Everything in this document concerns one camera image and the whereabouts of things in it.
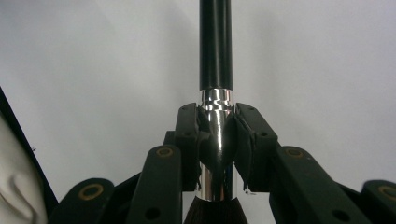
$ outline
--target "metal shaft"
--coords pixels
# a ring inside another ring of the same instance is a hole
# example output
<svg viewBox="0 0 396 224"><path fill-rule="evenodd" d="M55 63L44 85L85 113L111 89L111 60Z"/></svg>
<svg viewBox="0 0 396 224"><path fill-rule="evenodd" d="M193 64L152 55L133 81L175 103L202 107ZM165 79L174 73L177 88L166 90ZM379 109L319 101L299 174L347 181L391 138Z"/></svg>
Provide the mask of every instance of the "metal shaft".
<svg viewBox="0 0 396 224"><path fill-rule="evenodd" d="M236 197L231 4L230 0L201 0L200 4L201 173L197 197L228 201Z"/></svg>

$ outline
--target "white backdrop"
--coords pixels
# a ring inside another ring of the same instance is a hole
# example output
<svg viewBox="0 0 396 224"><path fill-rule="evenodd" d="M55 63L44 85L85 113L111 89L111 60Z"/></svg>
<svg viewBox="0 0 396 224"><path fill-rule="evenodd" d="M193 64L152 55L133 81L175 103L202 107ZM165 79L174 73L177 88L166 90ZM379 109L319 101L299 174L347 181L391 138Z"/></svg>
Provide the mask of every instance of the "white backdrop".
<svg viewBox="0 0 396 224"><path fill-rule="evenodd" d="M396 2L232 9L235 101L334 180L396 182ZM198 100L198 11L198 0L0 1L0 85L58 199L140 172ZM274 222L266 195L238 197L249 223Z"/></svg>

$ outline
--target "chrome cylinder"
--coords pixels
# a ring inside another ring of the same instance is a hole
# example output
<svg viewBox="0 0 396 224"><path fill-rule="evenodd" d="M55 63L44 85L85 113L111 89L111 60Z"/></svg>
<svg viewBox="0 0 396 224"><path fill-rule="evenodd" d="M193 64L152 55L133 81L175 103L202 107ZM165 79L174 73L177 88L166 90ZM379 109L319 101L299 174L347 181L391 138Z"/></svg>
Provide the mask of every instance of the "chrome cylinder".
<svg viewBox="0 0 396 224"><path fill-rule="evenodd" d="M199 146L201 173L197 197L210 202L232 200L236 197L235 150L228 132L233 126L230 119L234 112L233 92L226 89L201 91L198 110L200 131L205 140Z"/></svg>

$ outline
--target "black rod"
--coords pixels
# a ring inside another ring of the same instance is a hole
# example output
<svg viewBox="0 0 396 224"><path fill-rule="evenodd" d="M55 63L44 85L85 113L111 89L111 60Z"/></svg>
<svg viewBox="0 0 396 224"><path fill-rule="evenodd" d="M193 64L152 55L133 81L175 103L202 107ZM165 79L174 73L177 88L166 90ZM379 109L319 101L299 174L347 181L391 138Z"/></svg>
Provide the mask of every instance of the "black rod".
<svg viewBox="0 0 396 224"><path fill-rule="evenodd" d="M200 90L232 90L230 0L201 0L200 51Z"/></svg>

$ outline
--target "white fabric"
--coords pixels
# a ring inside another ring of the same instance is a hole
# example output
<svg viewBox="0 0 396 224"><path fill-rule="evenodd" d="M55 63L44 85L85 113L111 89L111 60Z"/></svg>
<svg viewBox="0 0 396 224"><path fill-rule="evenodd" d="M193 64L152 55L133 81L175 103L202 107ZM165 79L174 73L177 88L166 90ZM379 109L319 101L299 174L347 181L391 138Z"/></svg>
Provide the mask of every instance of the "white fabric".
<svg viewBox="0 0 396 224"><path fill-rule="evenodd" d="M47 223L35 167L0 116L0 223Z"/></svg>

